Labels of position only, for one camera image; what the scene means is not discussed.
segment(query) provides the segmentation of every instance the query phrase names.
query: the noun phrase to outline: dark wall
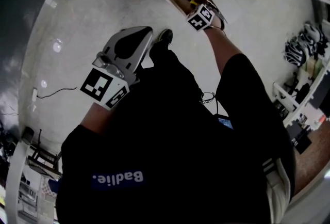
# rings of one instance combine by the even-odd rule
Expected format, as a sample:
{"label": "dark wall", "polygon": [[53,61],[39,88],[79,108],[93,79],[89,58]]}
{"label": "dark wall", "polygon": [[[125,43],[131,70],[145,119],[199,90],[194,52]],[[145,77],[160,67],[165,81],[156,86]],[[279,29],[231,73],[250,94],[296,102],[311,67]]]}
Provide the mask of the dark wall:
{"label": "dark wall", "polygon": [[27,43],[45,0],[0,0],[0,119],[18,133],[18,90]]}

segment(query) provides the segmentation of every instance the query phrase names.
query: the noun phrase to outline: blue logo patch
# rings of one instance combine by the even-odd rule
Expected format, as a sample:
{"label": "blue logo patch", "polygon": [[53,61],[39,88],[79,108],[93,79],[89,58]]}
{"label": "blue logo patch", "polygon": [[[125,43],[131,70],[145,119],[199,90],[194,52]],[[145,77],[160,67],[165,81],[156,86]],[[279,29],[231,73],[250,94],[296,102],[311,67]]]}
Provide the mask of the blue logo patch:
{"label": "blue logo patch", "polygon": [[115,174],[99,174],[92,176],[92,189],[111,190],[118,188],[136,187],[144,185],[142,171],[130,171]]}

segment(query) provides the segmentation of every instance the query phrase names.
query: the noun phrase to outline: forearm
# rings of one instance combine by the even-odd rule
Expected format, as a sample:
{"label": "forearm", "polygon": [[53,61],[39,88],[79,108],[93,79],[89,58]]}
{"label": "forearm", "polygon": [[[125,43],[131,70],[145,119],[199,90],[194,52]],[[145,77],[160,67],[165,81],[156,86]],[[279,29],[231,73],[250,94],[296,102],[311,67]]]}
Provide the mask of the forearm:
{"label": "forearm", "polygon": [[93,103],[80,125],[92,132],[103,134],[109,126],[113,113],[114,108],[112,110],[106,110],[100,105]]}
{"label": "forearm", "polygon": [[225,33],[217,28],[209,28],[205,30],[216,57],[216,62],[220,75],[226,63],[236,54],[242,53],[232,42],[226,37]]}

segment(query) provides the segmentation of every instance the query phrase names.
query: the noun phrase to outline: black shoe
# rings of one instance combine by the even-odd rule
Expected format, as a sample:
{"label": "black shoe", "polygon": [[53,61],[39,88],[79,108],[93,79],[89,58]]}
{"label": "black shoe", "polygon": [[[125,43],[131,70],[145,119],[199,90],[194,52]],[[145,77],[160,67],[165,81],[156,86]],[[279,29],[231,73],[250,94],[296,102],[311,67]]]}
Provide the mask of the black shoe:
{"label": "black shoe", "polygon": [[173,32],[168,28],[163,30],[161,34],[158,36],[157,42],[160,42],[162,40],[166,40],[170,45],[173,40]]}

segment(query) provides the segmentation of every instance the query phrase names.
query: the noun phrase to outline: screwdriver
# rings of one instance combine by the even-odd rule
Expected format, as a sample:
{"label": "screwdriver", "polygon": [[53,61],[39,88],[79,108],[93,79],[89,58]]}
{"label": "screwdriver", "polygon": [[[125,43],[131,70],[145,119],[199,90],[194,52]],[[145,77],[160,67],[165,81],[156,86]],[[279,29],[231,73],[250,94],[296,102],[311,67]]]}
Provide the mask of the screwdriver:
{"label": "screwdriver", "polygon": [[195,6],[199,6],[199,4],[197,4],[194,0],[187,0],[187,1]]}

